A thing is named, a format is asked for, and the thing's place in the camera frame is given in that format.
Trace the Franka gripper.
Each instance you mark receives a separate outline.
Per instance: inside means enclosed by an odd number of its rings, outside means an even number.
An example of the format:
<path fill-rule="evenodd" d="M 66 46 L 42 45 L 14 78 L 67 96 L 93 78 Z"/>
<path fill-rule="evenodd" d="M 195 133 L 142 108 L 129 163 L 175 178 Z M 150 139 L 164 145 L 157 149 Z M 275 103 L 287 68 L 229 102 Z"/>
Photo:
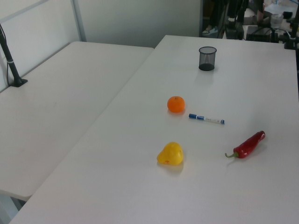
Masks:
<path fill-rule="evenodd" d="M 234 22 L 236 18 L 236 9 L 240 9 L 241 6 L 247 8 L 248 0 L 229 0 L 228 1 L 228 21 Z M 237 21 L 244 21 L 246 9 L 240 9 L 237 15 Z"/>

